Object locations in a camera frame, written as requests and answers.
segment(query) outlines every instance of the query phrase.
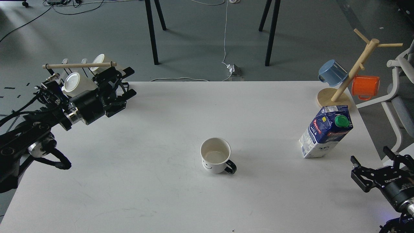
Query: white chair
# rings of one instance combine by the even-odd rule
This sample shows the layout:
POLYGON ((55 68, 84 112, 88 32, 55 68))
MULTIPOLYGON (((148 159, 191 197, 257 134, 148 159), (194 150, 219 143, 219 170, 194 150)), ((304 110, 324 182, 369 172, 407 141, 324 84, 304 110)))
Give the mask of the white chair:
MULTIPOLYGON (((372 104, 381 103, 384 111, 391 123, 392 129, 397 137, 397 141, 392 152, 397 152, 402 143, 401 129, 397 124, 397 120, 390 109, 390 104, 394 107, 404 129, 414 138, 414 68, 411 65, 414 59, 414 41, 410 48, 402 52, 395 60, 389 60, 387 67, 392 67, 392 84, 388 87, 388 94, 357 104, 357 108, 366 107, 372 104)), ((414 154, 414 146, 401 151, 405 154, 414 154)), ((383 159, 386 165, 388 158, 383 159)))

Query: wooden rod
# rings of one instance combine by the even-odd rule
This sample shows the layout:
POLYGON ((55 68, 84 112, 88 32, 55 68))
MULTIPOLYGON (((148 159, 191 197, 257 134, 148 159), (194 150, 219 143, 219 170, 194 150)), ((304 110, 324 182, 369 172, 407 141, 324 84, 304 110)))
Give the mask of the wooden rod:
POLYGON ((401 47, 402 43, 397 44, 379 44, 378 47, 401 47))
POLYGON ((360 31, 358 31, 358 29, 354 29, 354 32, 359 36, 359 37, 361 37, 361 39, 363 39, 363 41, 365 41, 365 43, 367 43, 367 44, 369 44, 369 40, 360 32, 360 31))
POLYGON ((86 64, 54 64, 54 65, 43 65, 43 69, 54 69, 54 68, 87 68, 87 67, 106 67, 116 66, 116 62, 106 63, 86 63, 86 64))
POLYGON ((361 56, 356 61, 355 65, 352 67, 351 71, 348 73, 348 77, 342 82, 341 86, 336 90, 335 94, 332 96, 331 101, 336 102, 339 97, 341 97, 342 93, 346 90, 348 85, 352 82, 355 75, 361 69, 360 64, 364 64, 366 60, 369 58, 372 52, 374 52, 375 48, 379 45, 380 41, 377 39, 372 39, 369 44, 365 47, 364 51, 362 52, 361 56))

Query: milk carton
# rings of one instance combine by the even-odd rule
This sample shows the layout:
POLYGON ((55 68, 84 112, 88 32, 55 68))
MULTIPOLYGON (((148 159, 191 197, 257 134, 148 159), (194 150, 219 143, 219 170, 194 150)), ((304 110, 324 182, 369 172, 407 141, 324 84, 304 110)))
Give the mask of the milk carton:
POLYGON ((347 105, 322 107, 299 139, 303 157, 325 157, 352 128, 347 105))

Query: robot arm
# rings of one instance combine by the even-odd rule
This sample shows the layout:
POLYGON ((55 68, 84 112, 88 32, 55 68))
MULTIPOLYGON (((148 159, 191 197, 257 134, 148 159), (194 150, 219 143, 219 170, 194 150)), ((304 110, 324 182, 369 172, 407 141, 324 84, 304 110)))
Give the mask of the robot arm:
POLYGON ((384 153, 394 163, 378 169, 363 167, 351 156, 354 167, 351 178, 364 192, 378 188, 394 210, 402 213, 400 218, 381 226, 380 233, 414 233, 414 160, 409 155, 394 154, 388 147, 384 147, 384 153), (407 171, 400 169, 401 163, 407 171))
POLYGON ((127 100, 136 95, 133 89, 129 89, 128 83, 122 82, 134 70, 128 67, 123 71, 125 75, 122 76, 114 67, 106 69, 92 78, 98 86, 96 89, 86 90, 73 97, 62 93, 55 81, 58 75, 53 75, 37 87, 36 96, 27 105, 1 119, 0 126, 17 115, 26 114, 23 116, 24 122, 0 135, 0 193, 16 189, 19 178, 33 161, 69 169, 70 161, 55 148, 57 142, 51 133, 52 127, 60 124, 65 130, 70 130, 78 121, 89 125, 103 115, 111 117, 122 111, 127 100), (118 87, 122 88, 122 95, 117 95, 118 87), (37 111, 22 112, 35 100, 45 106, 37 111), (59 162, 43 158, 49 153, 59 162), (20 158, 25 154, 29 154, 29 157, 20 164, 20 158))

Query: white mug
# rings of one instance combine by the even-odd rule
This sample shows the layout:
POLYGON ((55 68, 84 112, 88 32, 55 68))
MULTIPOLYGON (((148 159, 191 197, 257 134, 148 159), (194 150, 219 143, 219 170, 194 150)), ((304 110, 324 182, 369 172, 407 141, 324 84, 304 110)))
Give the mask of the white mug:
POLYGON ((78 72, 73 72, 66 78, 62 87, 62 92, 65 95, 73 97, 86 90, 95 90, 97 87, 98 85, 96 85, 92 79, 89 79, 78 72))
MULTIPOLYGON (((114 60, 110 59, 107 55, 105 54, 99 54, 95 60, 92 63, 109 63, 109 62, 114 62, 114 60)), ((99 74, 100 72, 108 69, 109 67, 91 67, 91 72, 93 75, 95 74, 99 74)), ((125 75, 125 72, 123 71, 124 68, 121 67, 120 65, 116 64, 115 69, 119 72, 121 72, 122 76, 125 75)))
POLYGON ((236 172, 236 165, 229 160, 231 148, 226 140, 222 138, 209 138, 201 145, 200 153, 205 170, 211 173, 226 171, 234 174, 236 172))

